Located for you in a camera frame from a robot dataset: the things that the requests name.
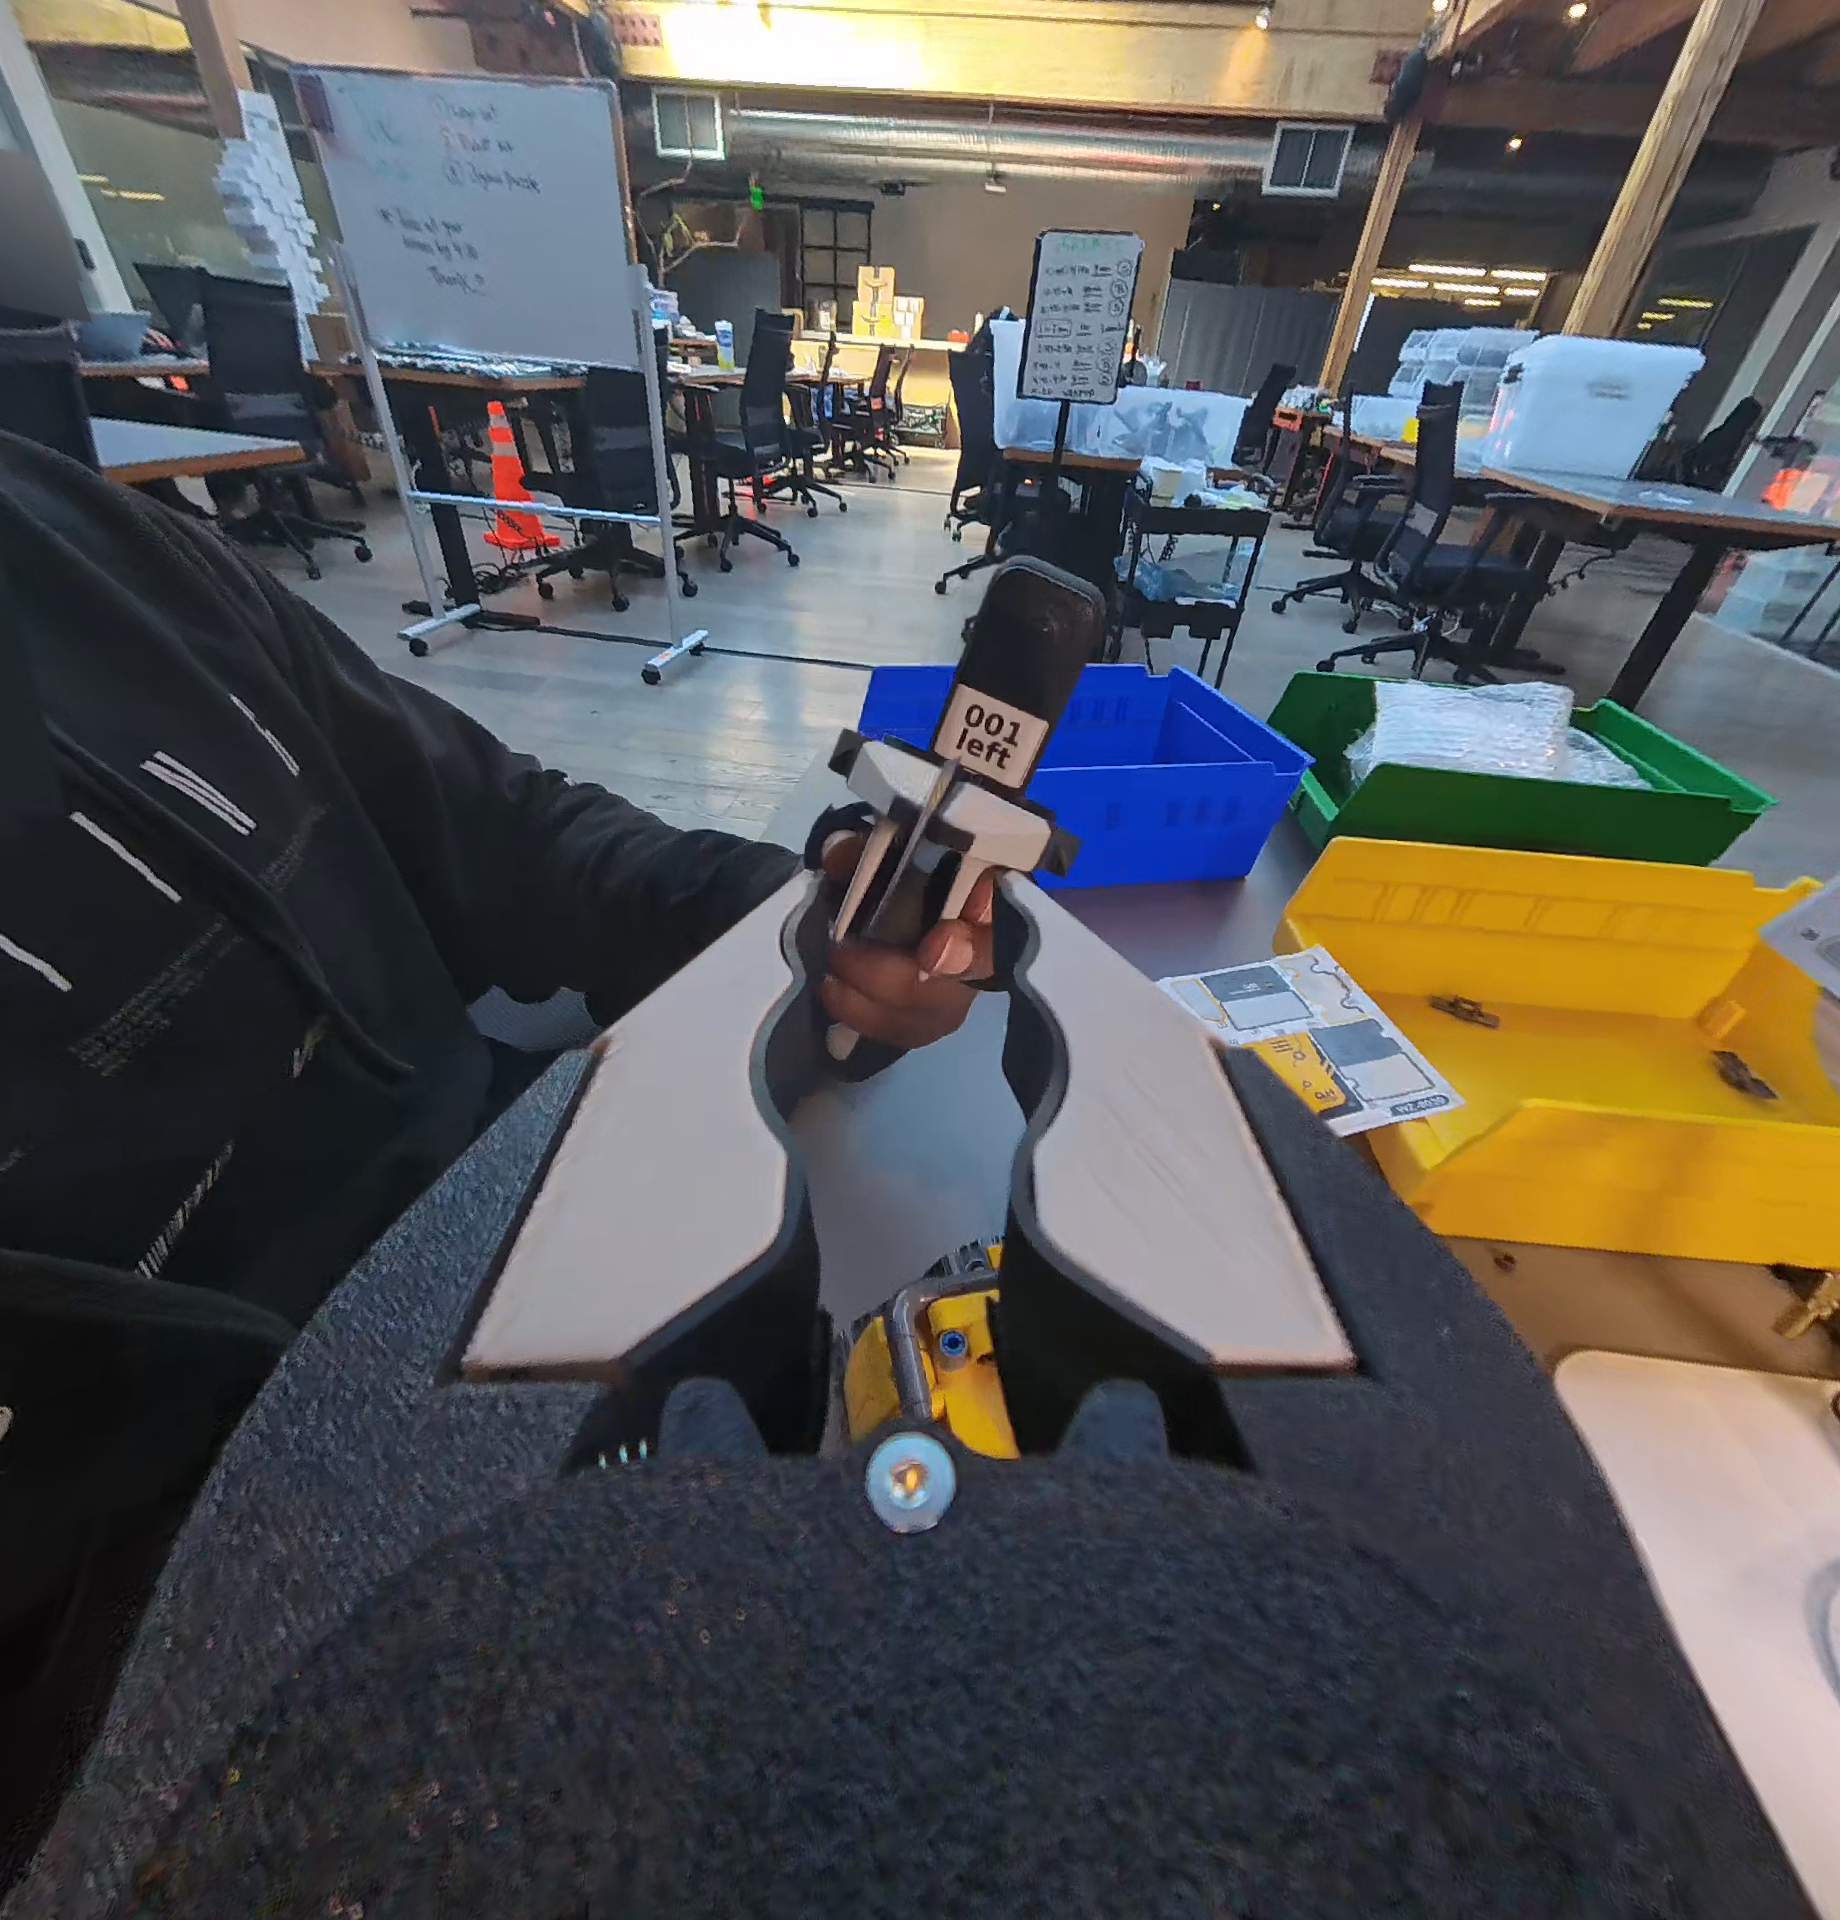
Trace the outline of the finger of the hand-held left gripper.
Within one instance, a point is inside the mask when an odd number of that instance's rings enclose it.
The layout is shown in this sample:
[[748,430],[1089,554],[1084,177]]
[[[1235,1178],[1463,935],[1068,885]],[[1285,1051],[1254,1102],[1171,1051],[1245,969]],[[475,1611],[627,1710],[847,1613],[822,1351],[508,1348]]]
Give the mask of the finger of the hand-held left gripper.
[[1052,817],[1018,798],[950,793],[932,817],[932,923],[961,918],[984,879],[1038,868],[1052,841]]
[[852,758],[846,782],[869,819],[836,904],[832,939],[914,948],[930,926],[930,888],[944,854],[932,829],[945,805],[950,772],[894,740],[867,740]]

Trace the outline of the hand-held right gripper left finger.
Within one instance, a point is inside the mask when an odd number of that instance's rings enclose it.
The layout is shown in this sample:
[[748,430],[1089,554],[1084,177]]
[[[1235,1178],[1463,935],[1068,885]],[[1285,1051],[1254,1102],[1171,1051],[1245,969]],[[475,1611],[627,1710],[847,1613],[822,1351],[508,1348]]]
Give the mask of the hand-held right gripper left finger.
[[596,1448],[685,1381],[813,1455],[832,1317],[792,1132],[825,1081],[822,883],[792,876],[594,1045],[459,1326],[472,1385],[587,1383]]

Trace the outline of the white sticker sheet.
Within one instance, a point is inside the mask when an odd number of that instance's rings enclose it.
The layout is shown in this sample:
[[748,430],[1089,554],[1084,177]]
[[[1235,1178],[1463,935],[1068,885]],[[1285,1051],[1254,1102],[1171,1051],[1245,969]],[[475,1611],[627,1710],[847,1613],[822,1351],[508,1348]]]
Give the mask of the white sticker sheet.
[[1325,948],[1157,981],[1218,1045],[1248,1052],[1337,1141],[1463,1108],[1463,1097]]

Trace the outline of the yellow tracked brick robot model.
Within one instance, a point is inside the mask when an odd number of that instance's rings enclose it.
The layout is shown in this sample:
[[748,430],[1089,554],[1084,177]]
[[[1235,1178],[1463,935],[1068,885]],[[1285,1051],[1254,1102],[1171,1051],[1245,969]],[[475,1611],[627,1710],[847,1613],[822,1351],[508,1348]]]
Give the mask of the yellow tracked brick robot model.
[[1019,1459],[993,1330],[1001,1264],[1000,1237],[965,1243],[847,1326],[834,1389],[846,1444],[905,1420],[941,1428],[971,1455]]

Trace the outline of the wooden background desk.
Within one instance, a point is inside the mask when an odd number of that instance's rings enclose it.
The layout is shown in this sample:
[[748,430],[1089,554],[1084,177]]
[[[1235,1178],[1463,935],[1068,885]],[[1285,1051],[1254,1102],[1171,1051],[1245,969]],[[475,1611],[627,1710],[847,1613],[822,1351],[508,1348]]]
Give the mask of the wooden background desk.
[[1632,643],[1605,694],[1627,713],[1639,708],[1730,552],[1840,548],[1840,523],[1725,493],[1563,470],[1516,470],[1498,462],[1483,462],[1475,476],[1508,494],[1504,513],[1534,536],[1526,560],[1536,592],[1498,628],[1481,658],[1486,666],[1527,662],[1521,636],[1531,608],[1551,589],[1553,570],[1567,545],[1587,546],[1600,535],[1637,530],[1674,541],[1686,551],[1683,565]]
[[98,469],[119,487],[307,469],[312,462],[304,444],[266,436],[100,416],[88,428]]

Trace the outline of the black background office chair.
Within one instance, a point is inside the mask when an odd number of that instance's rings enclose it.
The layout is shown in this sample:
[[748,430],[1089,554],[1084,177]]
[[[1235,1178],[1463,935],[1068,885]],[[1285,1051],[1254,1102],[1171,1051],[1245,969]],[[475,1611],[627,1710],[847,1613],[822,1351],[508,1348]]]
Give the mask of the black background office chair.
[[310,581],[321,578],[317,543],[342,541],[357,565],[373,560],[365,525],[325,517],[314,484],[346,490],[364,503],[330,457],[330,438],[314,407],[314,389],[300,348],[292,292],[279,285],[197,275],[195,310],[210,367],[206,402],[212,430],[240,438],[286,442],[297,459],[249,473],[208,479],[222,530],[240,546],[269,546],[300,558]]
[[[528,410],[548,464],[540,470],[525,469],[525,490],[545,494],[565,509],[656,518],[659,500],[652,422],[640,377],[592,368],[578,392],[560,394],[553,402],[560,409],[560,427],[551,427],[542,410]],[[659,581],[668,573],[658,556],[635,545],[631,529],[620,518],[579,520],[562,541],[567,541],[567,546],[533,570],[536,592],[544,602],[553,596],[553,578],[564,575],[581,581],[587,573],[601,573],[612,610],[626,612],[621,575]]]
[[1405,490],[1380,493],[1368,476],[1350,488],[1361,527],[1378,535],[1364,562],[1364,581],[1405,615],[1405,633],[1344,647],[1316,660],[1313,670],[1334,674],[1341,660],[1372,665],[1405,652],[1412,680],[1421,680],[1429,662],[1444,660],[1455,685],[1490,686],[1496,673],[1486,665],[1486,647],[1455,643],[1454,630],[1481,615],[1508,615],[1519,602],[1539,598],[1543,585],[1531,565],[1493,548],[1496,532],[1467,543],[1448,538],[1457,504],[1455,450],[1463,384],[1427,383],[1419,398]]
[[731,573],[734,552],[743,538],[782,554],[787,568],[802,565],[787,536],[764,518],[770,487],[783,480],[792,464],[785,407],[789,364],[792,323],[782,310],[759,306],[748,330],[739,383],[722,387],[734,409],[734,425],[718,420],[716,398],[706,387],[683,387],[681,450],[691,541],[712,552],[720,573]]
[[997,440],[992,326],[980,325],[969,344],[950,361],[947,377],[959,446],[944,529],[959,541],[965,527],[980,527],[985,532],[985,546],[973,558],[945,568],[932,583],[940,598],[951,583],[967,581],[985,568],[1014,558],[1043,560],[1052,541],[1043,525],[1043,482],[1010,464]]

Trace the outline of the white checklist sign board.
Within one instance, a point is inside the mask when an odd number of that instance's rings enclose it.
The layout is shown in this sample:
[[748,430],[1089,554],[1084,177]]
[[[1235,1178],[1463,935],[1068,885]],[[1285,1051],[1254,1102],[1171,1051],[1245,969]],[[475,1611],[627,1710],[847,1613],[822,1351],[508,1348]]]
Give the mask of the white checklist sign board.
[[1115,402],[1144,253],[1129,231],[1047,228],[1033,238],[1018,400]]

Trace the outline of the clear bubble wrap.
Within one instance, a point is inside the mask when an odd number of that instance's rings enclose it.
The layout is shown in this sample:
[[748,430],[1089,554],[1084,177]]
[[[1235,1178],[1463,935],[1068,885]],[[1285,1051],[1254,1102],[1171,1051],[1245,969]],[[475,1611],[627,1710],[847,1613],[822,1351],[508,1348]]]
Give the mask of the clear bubble wrap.
[[1574,722],[1557,685],[1434,685],[1375,680],[1372,719],[1344,749],[1347,788],[1384,767],[1505,776],[1616,791],[1649,780]]

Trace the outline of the orange traffic cone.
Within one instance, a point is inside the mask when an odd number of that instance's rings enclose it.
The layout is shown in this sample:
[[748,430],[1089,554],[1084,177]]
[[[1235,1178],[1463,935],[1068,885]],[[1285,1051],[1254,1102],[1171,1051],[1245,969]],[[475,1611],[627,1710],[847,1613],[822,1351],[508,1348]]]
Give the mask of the orange traffic cone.
[[509,560],[544,558],[556,552],[562,538],[550,532],[542,517],[532,510],[533,500],[524,480],[521,444],[506,407],[497,398],[485,402],[485,440],[497,510],[482,536],[483,543]]

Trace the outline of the green storage bin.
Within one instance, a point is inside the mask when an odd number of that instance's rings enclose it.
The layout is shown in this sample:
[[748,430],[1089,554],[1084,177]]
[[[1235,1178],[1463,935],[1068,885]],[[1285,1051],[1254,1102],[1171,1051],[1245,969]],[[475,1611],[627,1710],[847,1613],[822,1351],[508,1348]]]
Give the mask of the green storage bin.
[[1270,725],[1311,764],[1292,800],[1318,849],[1339,839],[1707,866],[1777,805],[1760,784],[1611,700],[1571,722],[1632,764],[1646,788],[1381,767],[1347,786],[1344,750],[1391,678],[1293,674]]

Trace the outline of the person in black hoodie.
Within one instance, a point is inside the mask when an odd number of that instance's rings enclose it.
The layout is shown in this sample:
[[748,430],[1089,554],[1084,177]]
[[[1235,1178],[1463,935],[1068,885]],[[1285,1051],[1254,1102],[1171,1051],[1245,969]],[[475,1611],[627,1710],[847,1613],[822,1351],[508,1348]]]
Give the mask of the person in black hoodie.
[[356,658],[0,430],[0,1878],[243,1410],[503,1102],[501,991],[461,992],[327,739]]

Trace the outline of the white plastic container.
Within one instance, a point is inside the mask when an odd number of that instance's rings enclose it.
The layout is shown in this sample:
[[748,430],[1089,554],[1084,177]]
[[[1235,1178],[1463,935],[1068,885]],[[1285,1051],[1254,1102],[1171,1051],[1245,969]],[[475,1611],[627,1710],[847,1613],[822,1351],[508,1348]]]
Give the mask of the white plastic container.
[[1480,467],[1624,482],[1703,362],[1689,347],[1536,336],[1504,361]]

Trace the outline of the white book stand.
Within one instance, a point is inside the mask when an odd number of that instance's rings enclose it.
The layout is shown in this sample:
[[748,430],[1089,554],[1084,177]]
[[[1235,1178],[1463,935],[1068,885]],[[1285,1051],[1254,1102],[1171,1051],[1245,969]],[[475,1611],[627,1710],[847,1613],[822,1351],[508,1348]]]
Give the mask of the white book stand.
[[1840,1918],[1840,1383],[1576,1352],[1555,1391],[1797,1884]]

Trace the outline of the rolling whiteboard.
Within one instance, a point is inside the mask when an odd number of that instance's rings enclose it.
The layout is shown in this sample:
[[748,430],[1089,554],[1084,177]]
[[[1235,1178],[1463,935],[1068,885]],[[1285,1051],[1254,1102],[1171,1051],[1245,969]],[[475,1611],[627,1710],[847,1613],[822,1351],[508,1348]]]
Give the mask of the rolling whiteboard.
[[[653,530],[666,643],[641,665],[659,686],[706,650],[685,628],[668,474],[666,344],[629,231],[620,93],[601,80],[420,75],[297,64],[294,99],[338,227],[330,266],[393,473],[424,619],[400,639],[422,658],[451,628],[525,628],[475,587],[464,514],[537,514],[576,532]],[[594,375],[631,379],[624,454],[645,504],[597,482],[545,503],[472,493],[447,460],[436,394],[466,405],[567,397],[589,419]]]

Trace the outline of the stack of white boxes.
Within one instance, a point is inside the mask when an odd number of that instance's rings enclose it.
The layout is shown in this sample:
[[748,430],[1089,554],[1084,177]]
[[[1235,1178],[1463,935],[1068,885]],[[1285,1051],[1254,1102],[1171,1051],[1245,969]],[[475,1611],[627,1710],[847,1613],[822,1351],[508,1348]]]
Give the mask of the stack of white boxes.
[[273,101],[261,93],[238,90],[235,105],[241,132],[220,142],[216,193],[249,263],[283,280],[297,320],[307,325],[330,289],[283,122]]

